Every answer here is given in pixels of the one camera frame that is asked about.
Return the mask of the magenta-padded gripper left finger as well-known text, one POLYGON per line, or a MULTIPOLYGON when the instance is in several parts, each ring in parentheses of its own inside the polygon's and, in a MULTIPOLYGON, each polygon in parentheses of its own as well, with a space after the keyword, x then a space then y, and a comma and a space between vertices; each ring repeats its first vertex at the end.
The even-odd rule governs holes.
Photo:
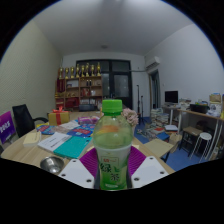
POLYGON ((59 176, 78 186, 93 189, 97 173, 97 152, 95 148, 92 148, 80 159, 72 159, 59 176))

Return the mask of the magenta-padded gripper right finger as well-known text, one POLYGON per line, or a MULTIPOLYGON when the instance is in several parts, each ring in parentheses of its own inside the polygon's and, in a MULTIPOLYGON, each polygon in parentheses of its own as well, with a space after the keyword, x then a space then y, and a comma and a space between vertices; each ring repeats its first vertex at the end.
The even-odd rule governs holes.
POLYGON ((154 156, 146 157, 139 149, 131 147, 128 158, 129 188, 141 188, 167 175, 168 172, 154 156))

